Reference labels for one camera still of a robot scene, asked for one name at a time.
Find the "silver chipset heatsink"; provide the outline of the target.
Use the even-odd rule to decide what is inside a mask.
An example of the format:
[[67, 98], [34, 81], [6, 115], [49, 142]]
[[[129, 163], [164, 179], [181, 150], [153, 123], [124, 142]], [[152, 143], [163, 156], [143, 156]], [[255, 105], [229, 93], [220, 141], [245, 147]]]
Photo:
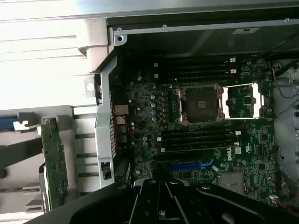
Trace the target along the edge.
[[238, 186], [242, 182], [242, 172], [221, 173], [220, 175], [221, 186]]

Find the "blue expansion slot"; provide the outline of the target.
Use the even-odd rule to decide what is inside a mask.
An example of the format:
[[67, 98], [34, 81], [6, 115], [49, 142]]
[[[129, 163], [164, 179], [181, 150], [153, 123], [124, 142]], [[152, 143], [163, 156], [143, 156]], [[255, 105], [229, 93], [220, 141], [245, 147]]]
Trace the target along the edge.
[[202, 167], [203, 165], [201, 163], [172, 164], [171, 171], [198, 170], [198, 169], [202, 169]]

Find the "black RAM slot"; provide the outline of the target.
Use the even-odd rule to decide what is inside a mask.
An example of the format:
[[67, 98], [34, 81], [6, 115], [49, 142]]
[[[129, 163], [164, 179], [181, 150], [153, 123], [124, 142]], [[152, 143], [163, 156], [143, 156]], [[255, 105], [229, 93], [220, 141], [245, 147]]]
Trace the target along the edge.
[[167, 59], [163, 61], [163, 64], [226, 64], [234, 63], [235, 58], [176, 58], [176, 59]]
[[224, 69], [228, 70], [234, 68], [234, 65], [229, 64], [207, 64], [207, 65], [181, 65], [181, 66], [167, 66], [163, 67], [163, 70], [216, 70]]
[[167, 131], [161, 131], [161, 135], [177, 135], [177, 134], [191, 134], [191, 133], [207, 133], [207, 134], [209, 134], [209, 133], [210, 134], [233, 133], [233, 134], [236, 134], [238, 132], [240, 132], [240, 131], [224, 126], [224, 127], [217, 127], [217, 128], [212, 128], [212, 129], [210, 128], [210, 129], [196, 129], [196, 130], [190, 130], [190, 129], [167, 130]]
[[235, 144], [235, 143], [239, 143], [236, 140], [233, 141], [199, 141], [199, 142], [162, 142], [161, 145], [163, 147], [170, 147], [170, 146], [175, 146], [175, 147], [179, 147], [179, 146], [193, 146], [193, 145], [221, 145], [221, 144]]
[[161, 138], [161, 141], [198, 141], [198, 140], [231, 140], [236, 139], [236, 135], [219, 135], [219, 136], [183, 136], [181, 138]]
[[181, 71], [181, 72], [167, 72], [164, 73], [165, 76], [203, 76], [203, 75], [229, 75], [236, 74], [236, 69], [231, 70], [208, 70], [208, 71]]
[[233, 76], [202, 76], [202, 77], [169, 77], [164, 79], [165, 83], [175, 82], [175, 79], [181, 83], [188, 83], [188, 82], [222, 82], [228, 81], [233, 79]]

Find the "open black PC case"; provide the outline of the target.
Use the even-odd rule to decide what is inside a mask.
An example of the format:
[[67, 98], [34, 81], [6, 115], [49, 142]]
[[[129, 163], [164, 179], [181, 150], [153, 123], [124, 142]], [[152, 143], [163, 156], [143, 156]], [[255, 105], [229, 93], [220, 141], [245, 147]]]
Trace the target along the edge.
[[[161, 28], [150, 25], [133, 26], [124, 19], [112, 19], [114, 51], [101, 69], [97, 79], [97, 116], [95, 146], [99, 164], [100, 189], [113, 183], [133, 186], [135, 181], [115, 178], [117, 170], [127, 172], [128, 163], [117, 161], [112, 143], [112, 95], [110, 85], [120, 62], [135, 59], [137, 64], [176, 58], [235, 58], [242, 62], [265, 59], [271, 63], [273, 75], [273, 113], [276, 165], [280, 176], [279, 203], [273, 207], [292, 215], [299, 215], [299, 173], [287, 172], [287, 153], [291, 161], [299, 161], [299, 145], [284, 147], [287, 140], [298, 142], [299, 133], [299, 80], [287, 79], [283, 73], [297, 68], [299, 63], [299, 17], [260, 21], [205, 21], [200, 24], [164, 24]], [[160, 183], [158, 220], [164, 221], [170, 195], [165, 183], [173, 179], [153, 179]]]

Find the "silver ethernet port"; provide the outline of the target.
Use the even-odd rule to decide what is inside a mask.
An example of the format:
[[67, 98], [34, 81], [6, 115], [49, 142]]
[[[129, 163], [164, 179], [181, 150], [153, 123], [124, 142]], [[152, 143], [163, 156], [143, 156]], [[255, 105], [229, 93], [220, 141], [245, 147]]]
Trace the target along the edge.
[[129, 114], [129, 106], [128, 105], [115, 105], [114, 106], [115, 115], [128, 115]]

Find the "CPU socket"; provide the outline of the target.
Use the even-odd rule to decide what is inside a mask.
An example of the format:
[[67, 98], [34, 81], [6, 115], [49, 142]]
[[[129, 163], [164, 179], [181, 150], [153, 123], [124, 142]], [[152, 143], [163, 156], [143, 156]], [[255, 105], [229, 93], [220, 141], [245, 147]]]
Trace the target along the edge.
[[177, 96], [174, 121], [184, 126], [206, 125], [225, 119], [224, 87], [214, 84], [182, 86], [173, 91]]

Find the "green motherboard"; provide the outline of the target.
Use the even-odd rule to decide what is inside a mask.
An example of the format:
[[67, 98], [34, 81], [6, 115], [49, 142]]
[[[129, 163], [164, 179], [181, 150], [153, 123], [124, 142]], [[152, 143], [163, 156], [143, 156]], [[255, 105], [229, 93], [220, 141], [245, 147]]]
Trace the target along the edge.
[[[252, 62], [242, 62], [236, 59], [234, 65], [236, 74], [228, 81], [218, 82], [175, 82], [165, 83], [169, 77], [167, 72], [208, 71], [208, 70], [163, 70], [167, 66], [198, 65], [198, 64], [163, 64], [164, 60], [137, 64], [136, 60], [126, 59], [120, 62], [114, 71], [115, 79], [111, 82], [112, 95], [112, 143], [117, 161], [125, 160], [129, 170], [117, 170], [115, 178], [135, 181], [141, 178], [161, 180], [180, 179], [190, 185], [210, 183], [220, 185], [221, 173], [242, 172], [242, 184], [238, 186], [221, 186], [233, 192], [247, 196], [250, 199], [276, 207], [279, 203], [278, 190], [280, 176], [276, 165], [273, 92], [272, 82], [275, 73], [271, 63], [265, 59]], [[262, 117], [259, 119], [222, 120], [206, 125], [184, 126], [177, 124], [177, 96], [173, 91], [182, 86], [214, 84], [222, 87], [258, 83], [259, 91], [264, 96]], [[127, 124], [117, 126], [114, 113], [115, 105], [128, 105]], [[179, 129], [212, 129], [228, 127], [240, 132], [233, 133], [191, 133], [177, 135], [161, 135], [161, 131]], [[183, 136], [219, 136], [236, 135], [239, 143], [221, 145], [193, 145], [163, 147], [162, 142], [199, 142], [198, 141], [161, 141], [161, 138], [181, 138]], [[161, 153], [202, 151], [204, 155], [193, 161], [161, 161], [156, 157]], [[171, 171], [172, 164], [201, 163], [202, 169]]]

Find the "metal socket cover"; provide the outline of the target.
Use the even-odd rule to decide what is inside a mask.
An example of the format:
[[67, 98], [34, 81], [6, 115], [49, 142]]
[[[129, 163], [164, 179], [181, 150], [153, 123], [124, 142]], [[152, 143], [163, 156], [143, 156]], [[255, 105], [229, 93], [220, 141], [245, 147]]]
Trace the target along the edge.
[[226, 120], [259, 119], [262, 117], [264, 96], [258, 83], [223, 87], [219, 100]]

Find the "grey parts rack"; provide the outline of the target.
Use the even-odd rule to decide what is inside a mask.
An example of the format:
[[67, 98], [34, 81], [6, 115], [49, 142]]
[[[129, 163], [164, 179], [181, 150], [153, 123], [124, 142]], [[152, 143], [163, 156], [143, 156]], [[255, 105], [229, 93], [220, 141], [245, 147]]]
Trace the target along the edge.
[[[16, 115], [19, 122], [28, 121], [30, 126], [45, 118], [57, 120], [68, 177], [65, 203], [99, 188], [93, 106], [4, 110], [0, 115]], [[40, 187], [39, 168], [43, 164], [42, 144], [36, 128], [29, 131], [0, 130], [0, 189]], [[40, 191], [0, 193], [0, 224], [24, 224], [43, 213]]]

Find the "green RAM stick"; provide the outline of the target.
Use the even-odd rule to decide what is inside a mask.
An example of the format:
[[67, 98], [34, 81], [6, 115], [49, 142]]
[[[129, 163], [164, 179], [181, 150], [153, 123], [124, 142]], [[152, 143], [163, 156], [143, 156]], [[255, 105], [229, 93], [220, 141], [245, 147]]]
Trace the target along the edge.
[[14, 192], [32, 193], [32, 192], [39, 192], [39, 191], [40, 191], [40, 187], [23, 187], [23, 188], [0, 189], [0, 193], [14, 193]]

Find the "hard disk with blue frame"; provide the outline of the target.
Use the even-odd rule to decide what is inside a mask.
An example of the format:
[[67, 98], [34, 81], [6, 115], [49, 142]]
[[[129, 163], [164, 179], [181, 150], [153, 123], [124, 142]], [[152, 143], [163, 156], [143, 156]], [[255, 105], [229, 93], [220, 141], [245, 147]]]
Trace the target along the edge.
[[0, 130], [14, 131], [14, 122], [18, 121], [16, 115], [0, 115]]

